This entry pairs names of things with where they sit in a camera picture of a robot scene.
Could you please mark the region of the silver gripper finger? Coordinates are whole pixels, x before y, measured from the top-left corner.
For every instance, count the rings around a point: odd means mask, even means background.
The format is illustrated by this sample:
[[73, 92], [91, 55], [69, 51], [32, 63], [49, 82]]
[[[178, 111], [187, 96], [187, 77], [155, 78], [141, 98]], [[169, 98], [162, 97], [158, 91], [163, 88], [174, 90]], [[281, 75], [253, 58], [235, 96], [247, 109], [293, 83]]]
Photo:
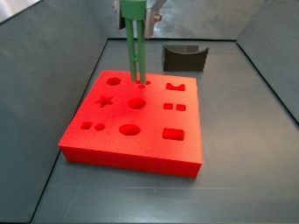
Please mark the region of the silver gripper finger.
[[146, 10], [146, 21], [145, 21], [145, 38], [150, 39], [154, 36], [155, 24], [162, 21], [163, 15], [161, 9], [165, 6], [167, 0], [155, 0], [151, 8]]
[[115, 13], [117, 13], [117, 28], [119, 30], [126, 28], [126, 20], [122, 16], [122, 9], [121, 9], [121, 0], [114, 0], [113, 1], [113, 6], [115, 9]]

